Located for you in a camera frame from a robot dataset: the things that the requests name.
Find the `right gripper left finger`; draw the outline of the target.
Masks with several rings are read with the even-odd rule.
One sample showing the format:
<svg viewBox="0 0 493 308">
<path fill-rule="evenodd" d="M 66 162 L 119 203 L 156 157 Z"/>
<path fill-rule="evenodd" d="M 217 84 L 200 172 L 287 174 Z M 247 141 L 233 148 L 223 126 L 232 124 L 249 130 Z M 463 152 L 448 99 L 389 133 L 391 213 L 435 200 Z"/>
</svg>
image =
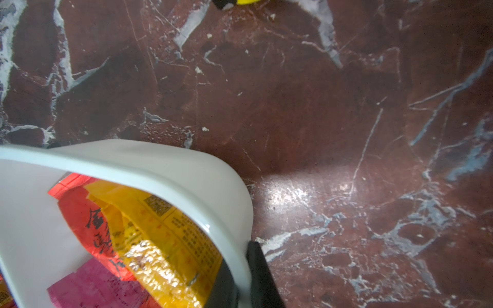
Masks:
<svg viewBox="0 0 493 308">
<path fill-rule="evenodd" d="M 220 269 L 204 308 L 237 308 L 238 288 L 229 269 Z"/>
</svg>

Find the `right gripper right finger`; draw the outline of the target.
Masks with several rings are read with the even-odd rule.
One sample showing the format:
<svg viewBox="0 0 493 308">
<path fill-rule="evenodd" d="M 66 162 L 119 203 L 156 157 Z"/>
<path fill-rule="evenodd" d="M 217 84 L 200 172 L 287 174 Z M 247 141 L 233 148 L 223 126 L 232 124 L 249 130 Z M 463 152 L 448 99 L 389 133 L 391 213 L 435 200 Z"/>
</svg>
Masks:
<svg viewBox="0 0 493 308">
<path fill-rule="evenodd" d="M 250 241 L 246 256 L 252 276 L 250 296 L 252 307 L 285 308 L 261 245 L 256 241 Z"/>
</svg>

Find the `white plastic storage box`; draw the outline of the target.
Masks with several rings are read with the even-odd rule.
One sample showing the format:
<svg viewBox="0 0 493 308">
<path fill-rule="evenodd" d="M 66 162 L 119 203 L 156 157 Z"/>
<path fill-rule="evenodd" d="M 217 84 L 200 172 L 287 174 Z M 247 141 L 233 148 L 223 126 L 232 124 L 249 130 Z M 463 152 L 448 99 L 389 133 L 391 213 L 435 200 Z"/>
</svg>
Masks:
<svg viewBox="0 0 493 308">
<path fill-rule="evenodd" d="M 74 284 L 109 261 L 161 307 L 252 307 L 253 206 L 239 174 L 200 151 L 110 139 L 1 146 L 1 271 L 18 307 L 93 307 Z"/>
</svg>

